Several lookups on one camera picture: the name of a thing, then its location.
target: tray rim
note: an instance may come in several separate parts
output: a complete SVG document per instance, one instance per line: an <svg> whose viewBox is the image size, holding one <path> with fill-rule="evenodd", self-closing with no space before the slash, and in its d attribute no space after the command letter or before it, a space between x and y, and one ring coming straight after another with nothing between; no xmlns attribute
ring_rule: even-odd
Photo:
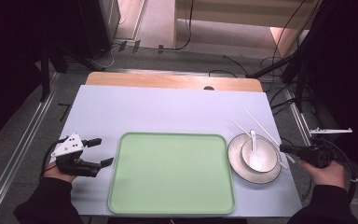
<svg viewBox="0 0 358 224"><path fill-rule="evenodd" d="M232 199L232 205L230 207L229 210L227 211L222 211L222 212L212 212L212 213L202 213L202 212L194 212L194 213L173 213L173 212L156 212L156 213L149 213L149 212L116 212L115 209L113 209L113 207L111 207L111 195L112 195L112 185L113 185L113 182L114 182L114 176L116 174L116 171L117 171L117 162L118 162L118 158L119 158L119 151L120 151L120 144L122 142L122 139L127 136L127 135L131 135L131 134L157 134L157 135L203 135L203 136L215 136L215 137L218 137L220 138L221 140L223 140L223 143L225 145L225 150L226 150L226 153L227 153L227 168L228 168L228 173L229 173L229 185L230 185L230 191L231 191L231 199ZM114 214L118 214L118 215L151 215L151 216L158 216L158 215L163 215L163 216L166 216L166 215L173 215L173 216L186 216L186 215L190 215L190 216L193 216L193 215L209 215L209 216L212 216L212 215L227 215L227 214L230 214L234 211L234 209L236 208L236 205L237 205L237 200L236 200L236 197L235 197L235 189L234 189L234 183L233 183L233 177L232 177L232 167L231 167L231 164L229 162L229 157L228 157L228 151L227 151L227 147L228 147L228 144L227 144L227 140L226 138L221 135L221 134L218 134L218 133L159 133L159 132L127 132L127 133L124 133L120 136L119 140L118 140L118 143L117 143L117 154L116 154L116 159L115 159L115 162L114 162L114 172L113 172L113 175L112 175L112 179L110 181L110 189L109 189L109 195L108 195L108 207L109 209L114 213Z"/></svg>

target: floor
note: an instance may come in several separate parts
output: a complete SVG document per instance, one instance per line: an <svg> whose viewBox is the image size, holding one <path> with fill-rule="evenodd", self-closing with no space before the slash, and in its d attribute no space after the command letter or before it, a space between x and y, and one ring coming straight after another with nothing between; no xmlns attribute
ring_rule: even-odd
<svg viewBox="0 0 358 224"><path fill-rule="evenodd" d="M168 12L161 10L160 7L167 8L172 1L146 0L145 3L145 11L134 39L141 40L142 48L133 53L132 46L129 44L122 51L113 49L111 51L113 56L108 53L105 54L97 63L102 65L113 63L106 68L106 71L140 69L200 73L201 76L208 76L210 71L219 69L243 77L244 74L257 72L271 63L271 59L268 59L268 57L272 57L275 45L268 28L212 22L193 21L191 41L185 50L164 51L162 54L158 54L156 49L149 48L156 48L158 45L168 47L170 45L168 39L172 37L170 32L162 32L163 29L153 21L164 21L159 20L158 15L163 18L164 13ZM186 21L179 22L179 30L178 46L184 44L188 37ZM230 56L236 62L242 64L246 71L231 60L224 58L223 55ZM68 72L57 74L52 79L54 94L51 97L51 102L43 119L36 125L36 130L34 135L31 136L29 144L24 146L26 151L16 169L7 167L7 164L12 155L16 153L19 143L22 142L22 137L27 132L27 127L32 121L35 111L43 105L39 103L40 88L28 97L23 106L0 132L0 177L6 171L6 168L14 173L12 179L8 180L10 185L2 189L1 192L1 195L5 195L5 197L0 202L0 223L16 223L12 216L14 207L24 202L32 194L38 183L40 163L45 150L60 136L67 116L64 113L66 107L62 105L70 105L74 101L78 87L85 83L90 73L90 70L84 65L72 59L68 58L67 62L69 64ZM275 76L281 73L280 69L274 71ZM232 77L231 74L225 72L213 73L212 76ZM270 100L275 93L282 89L282 83L280 83L278 77L265 76L260 80L263 84L263 90ZM286 96L280 92L273 104L285 100ZM304 107L304 116L310 129L318 127L318 120L311 114L310 105L304 104ZM278 113L274 118L281 137L296 145L304 144L290 108ZM356 164L355 169L358 173L358 165ZM296 164L291 164L291 170L298 195L300 198L304 198L303 205L306 205L310 201L310 195L307 195L310 178ZM358 217L358 189L351 209ZM106 220L106 217L94 217L90 223L106 223ZM89 218L84 217L84 221L87 223ZM286 221L287 217L248 218L250 224L286 223Z"/></svg>
<svg viewBox="0 0 358 224"><path fill-rule="evenodd" d="M115 39L134 40L138 34L139 24L144 14L145 0L118 0L121 19Z"/></svg>

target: robotic arm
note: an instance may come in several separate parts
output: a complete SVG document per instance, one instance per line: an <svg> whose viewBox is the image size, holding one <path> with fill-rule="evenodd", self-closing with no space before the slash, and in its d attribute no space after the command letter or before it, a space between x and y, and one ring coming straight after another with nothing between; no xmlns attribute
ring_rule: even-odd
<svg viewBox="0 0 358 224"><path fill-rule="evenodd" d="M311 138L312 146L297 147L282 144L281 152L298 156L302 161L307 161L311 165L323 169L330 165L330 162L337 158L336 151L324 141Z"/></svg>
<svg viewBox="0 0 358 224"><path fill-rule="evenodd" d="M113 158L101 161L100 163L94 163L83 161L80 159L80 156L85 147L95 147L100 145L101 142L101 138L89 141L81 140L77 133L73 133L71 136L57 141L49 148L45 156L40 177L43 177L43 174L45 173L48 154L59 143L61 143L61 145L51 153L51 157L56 158L56 164L61 173L66 175L96 177L101 169L112 164Z"/></svg>

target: black cable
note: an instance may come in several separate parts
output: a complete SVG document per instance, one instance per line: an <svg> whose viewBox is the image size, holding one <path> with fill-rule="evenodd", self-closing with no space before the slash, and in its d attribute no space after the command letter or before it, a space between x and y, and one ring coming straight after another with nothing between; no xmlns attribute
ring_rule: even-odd
<svg viewBox="0 0 358 224"><path fill-rule="evenodd" d="M307 27L308 22L310 22L310 19L312 19L313 15L314 15L315 12L316 12L316 9L318 8L318 11L320 10L320 8L318 7L320 1L321 1L321 0L318 0L318 2L316 3L315 8L312 10L312 12L310 13L310 15L308 16L307 21L305 22L303 28L301 29L301 31L298 33L298 35L297 35L297 37L296 37L297 48L299 48L299 38L300 38L301 34L304 32L305 28Z"/></svg>
<svg viewBox="0 0 358 224"><path fill-rule="evenodd" d="M288 142L288 143L289 143L290 145L292 145L292 146L295 145L294 143L292 143L291 141L289 141L287 138L284 138L284 137L281 136L281 139L284 140L284 141L286 141L286 142Z"/></svg>
<svg viewBox="0 0 358 224"><path fill-rule="evenodd" d="M301 195L302 202L304 202L307 199L308 195L310 195L310 189L312 188L312 183L313 183L312 177L310 176L310 181L308 182L307 191L305 192L305 195L304 194Z"/></svg>
<svg viewBox="0 0 358 224"><path fill-rule="evenodd" d="M191 39L191 21L193 18L193 7L194 7L194 0L191 1L191 8L190 8L190 18L188 19L188 40L186 41L186 43L179 49L170 49L170 50L180 50L180 49L184 49L185 47L187 47L188 43L190 43L190 39Z"/></svg>
<svg viewBox="0 0 358 224"><path fill-rule="evenodd" d="M276 107L278 107L278 106L285 105L285 104L288 104L288 103L294 103L295 101L296 101L296 98L292 98L292 99L286 100L286 101L284 101L284 102L282 102L282 103L279 103L279 104L276 104L276 105L272 105L272 106L271 106L271 109L274 109L274 108L276 108Z"/></svg>
<svg viewBox="0 0 358 224"><path fill-rule="evenodd" d="M232 58L230 58L230 57L228 57L226 55L223 55L223 58L227 58L227 59L231 60L232 62L234 62L235 64L237 64L246 73L245 77L249 76L248 71L246 71L246 69L240 63L238 63L237 61L235 61L234 59L232 59Z"/></svg>
<svg viewBox="0 0 358 224"><path fill-rule="evenodd" d="M261 60L261 62L260 62L260 64L259 64L259 66L260 66L261 70L263 70L263 69L264 69L264 67L263 67L263 62L264 62L265 60L267 60L267 59L270 59L270 58L272 58L272 57L267 57L267 58L265 58L265 59Z"/></svg>
<svg viewBox="0 0 358 224"><path fill-rule="evenodd" d="M226 71L226 70L219 70L219 69L212 70L211 72L209 72L208 77L210 77L210 76L211 76L211 73L213 73L213 72L224 72L224 73L231 74L231 75L234 76L234 77L237 77L237 76L236 76L234 73L232 73L232 72L228 72L228 71Z"/></svg>
<svg viewBox="0 0 358 224"><path fill-rule="evenodd" d="M281 88L279 91L277 91L277 92L271 97L271 99L269 100L269 105L272 104L272 101L274 101L275 97L277 97L278 94L279 94L281 91L283 91L284 89L286 89L286 87Z"/></svg>
<svg viewBox="0 0 358 224"><path fill-rule="evenodd" d="M287 21L287 23L283 26L283 30L281 31L281 34L280 34L280 36L279 36L278 42L277 42L276 47L275 47L275 50L274 50L274 54L272 55L272 64L271 64L271 66L274 65L275 54L276 54L276 52L277 52L277 50L278 50L278 46L279 46L279 43L281 42L281 38L282 38L282 35L283 35L284 30L286 29L287 25L288 25L289 22L292 20L292 18L296 15L296 13L298 12L298 10L301 8L301 6L304 4L304 2L305 2L305 0L303 0L303 1L301 2L301 4L297 7L296 11L293 13L293 15L292 15L292 16L290 17L290 19Z"/></svg>
<svg viewBox="0 0 358 224"><path fill-rule="evenodd" d="M49 171L49 170L51 170L51 169L54 169L55 167L57 167L57 165L51 166L50 168L46 169L45 172L46 172L46 171Z"/></svg>
<svg viewBox="0 0 358 224"><path fill-rule="evenodd" d="M185 8L187 8L186 6L186 0L183 0L183 5L185 6ZM187 25L187 16L185 15L185 25L186 25L186 29L188 30L188 33L191 34L191 30Z"/></svg>
<svg viewBox="0 0 358 224"><path fill-rule="evenodd" d="M68 139L68 137L66 138L63 138L63 139L60 139L56 142L54 142L49 148L48 150L46 151L46 154L45 154L45 157L43 158L43 162L42 162L42 169L41 169L41 172L40 172L40 175L39 175L39 181L43 178L43 175L45 174L46 172L46 167L48 166L48 157L51 153L51 151L54 149L55 146L57 146L57 144L59 143L63 143L66 139Z"/></svg>
<svg viewBox="0 0 358 224"><path fill-rule="evenodd" d="M278 110L277 112L273 113L272 116L277 116L279 113L281 113L283 110L288 109L290 107L291 104L293 104L294 102L285 105L284 107L282 107L280 110Z"/></svg>
<svg viewBox="0 0 358 224"><path fill-rule="evenodd" d="M269 83L268 89L267 89L266 91L264 91L264 92L269 92L269 91L271 91L271 88L272 88L272 86L274 85L274 82L275 82L275 74L274 74L274 71L272 71L272 81Z"/></svg>

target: cable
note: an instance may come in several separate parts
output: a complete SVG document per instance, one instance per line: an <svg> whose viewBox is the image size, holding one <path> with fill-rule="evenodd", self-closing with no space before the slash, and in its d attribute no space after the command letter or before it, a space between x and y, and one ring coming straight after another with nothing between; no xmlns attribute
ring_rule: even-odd
<svg viewBox="0 0 358 224"><path fill-rule="evenodd" d="M307 191L305 192L305 195L304 194L301 195L302 202L304 202L307 199L308 195L310 195L310 189L312 188L312 183L313 183L312 177L310 176L310 181L308 182Z"/></svg>
<svg viewBox="0 0 358 224"><path fill-rule="evenodd" d="M307 21L305 22L303 28L301 29L301 31L298 33L298 35L297 35L297 37L296 37L297 48L299 48L299 38L300 38L301 34L304 32L305 28L307 27L308 22L310 22L310 19L312 19L313 15L314 15L315 12L316 12L316 9L318 9L318 11L320 10L320 8L318 7L320 1L321 1L321 0L318 0L318 2L316 3L315 8L312 10L312 12L310 13L310 15L308 16Z"/></svg>
<svg viewBox="0 0 358 224"><path fill-rule="evenodd" d="M291 141L287 140L287 138L284 138L284 137L281 136L281 139L284 140L284 141L286 141L286 142L288 142L288 143L289 143L290 145L292 145L292 146L295 145L295 144L292 143Z"/></svg>
<svg viewBox="0 0 358 224"><path fill-rule="evenodd" d="M276 107L279 107L279 106L281 106L281 105L285 105L285 104L288 104L288 103L294 103L295 101L296 101L296 98L292 98L292 99L289 99L289 100L284 101L284 102L282 102L282 103L279 103L279 104L277 104L277 105L272 105L272 106L271 106L271 109L274 109L274 108L276 108Z"/></svg>
<svg viewBox="0 0 358 224"><path fill-rule="evenodd" d="M116 48L118 48L118 45L112 47L112 49L110 50L110 55L112 56L112 62L109 65L101 65L101 64L95 62L94 60L92 60L92 61L94 63L96 63L97 65L101 66L102 68L108 68L108 67L112 66L112 64L115 62L115 57L113 57L113 50L116 49Z"/></svg>
<svg viewBox="0 0 358 224"><path fill-rule="evenodd" d="M272 101L274 101L275 97L277 97L278 94L279 94L281 91L283 91L284 89L286 89L286 87L281 88L279 91L277 91L277 92L271 97L271 99L269 100L269 105L272 105Z"/></svg>
<svg viewBox="0 0 358 224"><path fill-rule="evenodd" d="M55 167L57 167L57 165L51 166L50 168L46 169L45 172L46 172L46 171L49 171L49 170L51 170L51 169L54 169Z"/></svg>
<svg viewBox="0 0 358 224"><path fill-rule="evenodd" d="M191 1L190 18L188 19L188 40L186 41L186 43L179 49L163 49L163 50L180 50L180 49L184 49L185 47L187 47L188 43L190 43L190 39L191 39L191 21L192 21L192 18L193 18L193 7L194 7L194 0Z"/></svg>
<svg viewBox="0 0 358 224"><path fill-rule="evenodd" d="M183 5L184 5L185 8L186 8L186 0L183 0ZM191 33L191 30L188 28L186 15L185 15L185 25L186 25L186 29L188 30L188 33L190 34L190 33Z"/></svg>
<svg viewBox="0 0 358 224"><path fill-rule="evenodd" d="M267 89L266 91L264 91L264 92L269 92L269 91L271 91L271 88L272 88L272 86L274 85L274 82L275 82L275 75L274 75L274 71L272 71L272 81L269 83L268 89Z"/></svg>
<svg viewBox="0 0 358 224"><path fill-rule="evenodd" d="M235 61L234 59L232 59L232 58L230 58L230 57L228 57L226 55L223 55L223 58L227 58L227 59L231 60L232 62L236 63L246 73L245 77L249 76L248 71L246 71L246 69L240 63L238 63L237 61Z"/></svg>
<svg viewBox="0 0 358 224"><path fill-rule="evenodd" d="M265 58L265 59L263 59L261 62L260 62L260 64L259 64L259 66L260 66L260 68L261 68L261 70L263 70L264 68L263 68L263 62L265 61L265 60L267 60L267 59L270 59L270 58L272 58L272 57L267 57L267 58Z"/></svg>
<svg viewBox="0 0 358 224"><path fill-rule="evenodd" d="M51 153L51 151L54 149L55 146L57 146L57 144L59 143L63 143L66 139L68 139L68 137L66 138L63 138L63 139L60 139L56 142L54 142L49 148L48 150L46 151L46 154L45 154L45 157L43 158L43 162L42 162L42 169L41 169L41 172L40 172L40 175L39 175L39 181L43 178L43 175L45 174L45 172L49 169L46 170L46 167L48 166L48 157Z"/></svg>
<svg viewBox="0 0 358 224"><path fill-rule="evenodd" d="M288 109L290 107L291 104L293 104L294 102L290 103L290 104L286 104L284 107L282 107L280 110L278 110L277 112L273 113L272 116L277 116L279 113L281 113L283 110Z"/></svg>
<svg viewBox="0 0 358 224"><path fill-rule="evenodd" d="M110 46L109 49L103 50L103 54L102 54L101 56L99 56L98 58L94 59L94 60L100 60L100 59L106 54L106 52L108 52L108 51L109 51L111 48L113 48L113 47L120 47L120 45L119 45L118 43L113 43L113 44L111 44L111 46Z"/></svg>
<svg viewBox="0 0 358 224"><path fill-rule="evenodd" d="M293 13L293 15L290 17L289 21L287 21L287 23L283 26L283 30L281 31L281 34L278 38L278 42L276 44L276 47L275 47L275 50L274 50L274 54L272 55L272 65L274 64L274 58L275 58L275 54L278 50L278 46L279 46L279 43L281 42L281 38L282 38L282 35L283 35L283 32L284 30L286 29L287 25L289 24L289 22L292 20L292 18L297 14L298 10L301 8L301 6L305 3L305 0L303 0L301 2L301 4L297 7L296 11Z"/></svg>
<svg viewBox="0 0 358 224"><path fill-rule="evenodd" d="M234 77L237 77L234 73L228 72L228 71L226 71L226 70L219 70L219 69L212 70L211 72L209 72L208 77L210 77L210 76L211 76L211 73L213 73L213 72L225 72L225 73L231 74L231 75L234 76Z"/></svg>

